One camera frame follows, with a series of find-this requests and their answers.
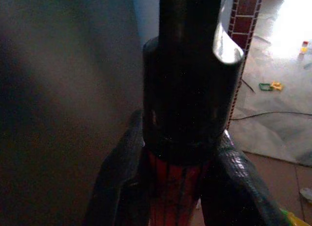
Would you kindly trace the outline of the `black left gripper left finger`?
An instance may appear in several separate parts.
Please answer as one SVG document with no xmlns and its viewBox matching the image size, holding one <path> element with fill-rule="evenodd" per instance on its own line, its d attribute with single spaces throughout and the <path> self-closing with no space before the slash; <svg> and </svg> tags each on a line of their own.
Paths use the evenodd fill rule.
<svg viewBox="0 0 312 226">
<path fill-rule="evenodd" d="M 142 110 L 136 110 L 101 165 L 84 226 L 148 226 L 149 164 L 143 147 Z"/>
</svg>

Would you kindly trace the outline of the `white floor sheet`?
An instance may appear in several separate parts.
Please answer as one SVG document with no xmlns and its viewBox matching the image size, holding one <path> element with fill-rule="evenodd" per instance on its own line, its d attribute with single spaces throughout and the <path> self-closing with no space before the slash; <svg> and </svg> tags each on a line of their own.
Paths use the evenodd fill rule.
<svg viewBox="0 0 312 226">
<path fill-rule="evenodd" d="M 274 81 L 282 91 L 259 89 Z M 230 134 L 245 151 L 312 167 L 312 0 L 263 0 Z"/>
</svg>

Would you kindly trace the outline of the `red broom handle black cap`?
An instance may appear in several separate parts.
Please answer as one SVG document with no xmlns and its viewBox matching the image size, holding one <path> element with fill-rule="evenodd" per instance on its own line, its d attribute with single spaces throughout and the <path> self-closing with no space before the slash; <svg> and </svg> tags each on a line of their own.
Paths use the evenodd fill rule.
<svg viewBox="0 0 312 226">
<path fill-rule="evenodd" d="M 244 57 L 220 21 L 222 0 L 160 0 L 143 48 L 149 226 L 189 226 L 230 114 Z"/>
</svg>

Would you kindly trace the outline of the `grey litter scrap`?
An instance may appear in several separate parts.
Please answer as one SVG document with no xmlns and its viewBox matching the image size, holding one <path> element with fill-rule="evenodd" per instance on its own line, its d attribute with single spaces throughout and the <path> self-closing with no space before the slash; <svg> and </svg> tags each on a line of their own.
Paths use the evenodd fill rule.
<svg viewBox="0 0 312 226">
<path fill-rule="evenodd" d="M 312 188 L 301 188 L 300 194 L 307 201 L 312 202 Z"/>
</svg>

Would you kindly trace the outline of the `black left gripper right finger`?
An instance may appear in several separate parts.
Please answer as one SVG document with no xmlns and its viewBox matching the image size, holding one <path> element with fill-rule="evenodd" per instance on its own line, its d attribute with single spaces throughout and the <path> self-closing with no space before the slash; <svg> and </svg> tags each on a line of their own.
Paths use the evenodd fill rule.
<svg viewBox="0 0 312 226">
<path fill-rule="evenodd" d="M 224 132 L 201 189 L 205 226 L 290 226 L 249 158 Z"/>
</svg>

